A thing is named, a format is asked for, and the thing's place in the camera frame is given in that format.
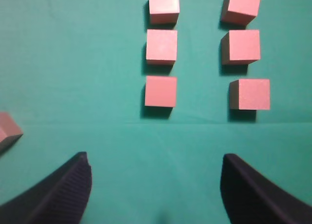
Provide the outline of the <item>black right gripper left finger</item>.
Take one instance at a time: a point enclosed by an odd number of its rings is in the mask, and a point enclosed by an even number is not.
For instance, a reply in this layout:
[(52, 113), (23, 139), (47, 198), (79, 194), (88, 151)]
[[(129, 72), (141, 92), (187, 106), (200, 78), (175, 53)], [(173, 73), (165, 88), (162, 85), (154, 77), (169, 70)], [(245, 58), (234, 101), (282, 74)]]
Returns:
[(45, 179), (0, 206), (2, 224), (78, 224), (89, 201), (92, 168), (78, 152)]

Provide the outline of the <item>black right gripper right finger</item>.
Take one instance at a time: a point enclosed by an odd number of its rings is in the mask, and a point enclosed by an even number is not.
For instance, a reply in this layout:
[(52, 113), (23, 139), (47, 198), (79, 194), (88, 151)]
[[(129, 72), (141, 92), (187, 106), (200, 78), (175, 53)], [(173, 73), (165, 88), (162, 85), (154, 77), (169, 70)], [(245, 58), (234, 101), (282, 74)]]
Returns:
[(221, 198), (233, 224), (310, 224), (312, 207), (251, 167), (236, 154), (223, 156)]

